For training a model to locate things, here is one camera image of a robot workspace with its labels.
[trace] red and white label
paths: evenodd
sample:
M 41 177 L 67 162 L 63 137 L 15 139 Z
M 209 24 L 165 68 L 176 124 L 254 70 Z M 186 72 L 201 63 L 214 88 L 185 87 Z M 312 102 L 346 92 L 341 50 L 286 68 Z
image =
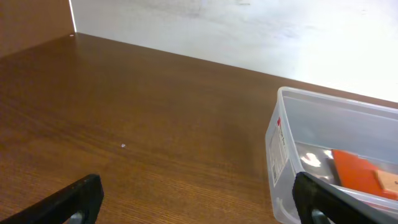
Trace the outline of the red and white label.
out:
M 276 123 L 275 131 L 272 135 L 269 147 L 271 149 L 270 159 L 272 180 L 275 187 L 289 158 L 280 118 Z

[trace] wooden desk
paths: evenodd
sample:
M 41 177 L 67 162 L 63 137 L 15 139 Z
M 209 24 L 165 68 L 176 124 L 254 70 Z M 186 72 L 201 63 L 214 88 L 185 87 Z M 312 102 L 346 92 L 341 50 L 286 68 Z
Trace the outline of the wooden desk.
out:
M 0 219 L 97 173 L 97 223 L 276 223 L 264 135 L 281 86 L 398 107 L 83 34 L 3 58 Z

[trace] wooden side panel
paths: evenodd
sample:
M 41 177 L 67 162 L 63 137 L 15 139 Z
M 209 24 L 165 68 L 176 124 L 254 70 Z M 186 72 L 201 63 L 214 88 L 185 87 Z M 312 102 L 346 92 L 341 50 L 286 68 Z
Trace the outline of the wooden side panel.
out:
M 68 0 L 0 0 L 0 57 L 72 32 Z

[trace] wood grain surface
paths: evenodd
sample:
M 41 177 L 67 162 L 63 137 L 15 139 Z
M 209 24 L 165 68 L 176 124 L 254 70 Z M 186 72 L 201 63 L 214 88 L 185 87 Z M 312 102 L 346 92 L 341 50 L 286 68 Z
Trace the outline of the wood grain surface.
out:
M 74 32 L 68 0 L 0 0 L 0 57 Z
M 2 58 L 0 219 L 97 173 L 97 223 L 277 223 L 264 135 L 281 86 L 398 107 L 83 34 Z

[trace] clear plastic container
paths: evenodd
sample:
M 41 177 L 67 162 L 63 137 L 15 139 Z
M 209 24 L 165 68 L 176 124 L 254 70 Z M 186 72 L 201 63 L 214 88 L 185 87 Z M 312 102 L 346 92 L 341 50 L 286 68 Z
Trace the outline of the clear plastic container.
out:
M 282 87 L 266 133 L 272 208 L 286 224 L 300 223 L 292 197 L 295 175 L 307 171 L 398 219 L 398 201 L 339 186 L 331 149 L 368 159 L 398 174 L 398 110 Z

